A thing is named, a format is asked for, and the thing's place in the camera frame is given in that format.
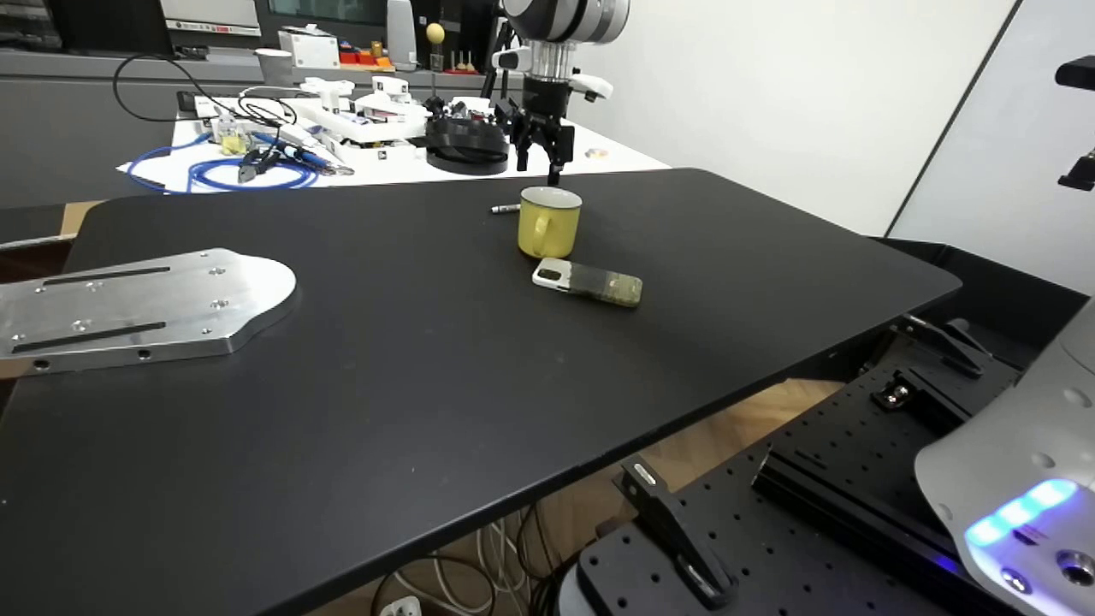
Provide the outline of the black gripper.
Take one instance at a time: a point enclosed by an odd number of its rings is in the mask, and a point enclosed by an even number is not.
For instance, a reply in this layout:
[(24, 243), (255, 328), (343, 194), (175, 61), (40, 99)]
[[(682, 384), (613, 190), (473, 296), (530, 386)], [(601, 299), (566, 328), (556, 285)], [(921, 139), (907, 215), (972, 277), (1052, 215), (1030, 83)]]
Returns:
[(523, 92), (503, 105), (512, 148), (519, 156), (540, 148), (550, 161), (567, 161), (576, 151), (576, 132), (566, 125), (567, 99), (567, 83), (527, 79)]

